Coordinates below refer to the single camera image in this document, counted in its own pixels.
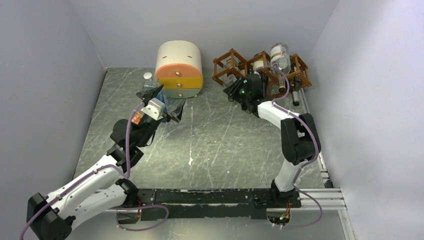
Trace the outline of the blue square bottle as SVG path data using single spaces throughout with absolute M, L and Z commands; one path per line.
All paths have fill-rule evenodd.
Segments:
M 162 93 L 163 85 L 151 72 L 144 73 L 143 80 L 143 107 L 140 109 L 143 121 L 156 126 L 166 123 L 168 110 Z

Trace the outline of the clear round glass bottle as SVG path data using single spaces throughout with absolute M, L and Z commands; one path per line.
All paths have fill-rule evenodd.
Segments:
M 289 54 L 289 47 L 283 42 L 276 43 L 270 49 L 270 63 L 273 67 L 279 70 L 274 70 L 274 74 L 278 78 L 278 92 L 285 94 L 286 92 L 286 80 L 284 76 L 287 76 L 291 70 L 291 61 Z

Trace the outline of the clear square bottle black cap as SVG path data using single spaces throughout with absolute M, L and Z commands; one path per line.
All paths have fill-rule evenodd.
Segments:
M 224 88 L 231 86 L 236 80 L 238 80 L 238 77 L 235 75 L 234 69 L 232 68 L 233 64 L 237 64 L 237 62 L 233 60 L 231 57 L 228 57 L 227 59 L 224 60 L 224 66 L 230 69 L 229 72 L 225 73 L 223 76 Z M 235 95 L 233 97 L 228 97 L 228 101 L 233 102 L 234 97 Z

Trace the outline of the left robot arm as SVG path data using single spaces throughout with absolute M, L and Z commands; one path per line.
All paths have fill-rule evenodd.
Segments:
M 118 120 L 111 131 L 113 146 L 84 173 L 46 195 L 36 193 L 27 203 L 23 238 L 32 230 L 40 240 L 64 240 L 82 223 L 108 209 L 132 210 L 144 206 L 138 188 L 130 181 L 131 169 L 143 157 L 162 122 L 179 122 L 185 101 L 173 111 L 157 98 L 163 86 L 139 91 L 140 99 L 128 119 Z

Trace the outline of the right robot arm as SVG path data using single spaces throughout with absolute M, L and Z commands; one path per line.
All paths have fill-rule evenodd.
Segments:
M 266 97 L 266 82 L 259 73 L 238 77 L 224 88 L 229 101 L 240 104 L 243 111 L 266 120 L 278 127 L 281 151 L 285 158 L 278 175 L 271 183 L 270 202 L 282 207 L 298 191 L 296 182 L 302 170 L 317 161 L 321 143 L 309 113 L 299 114 Z

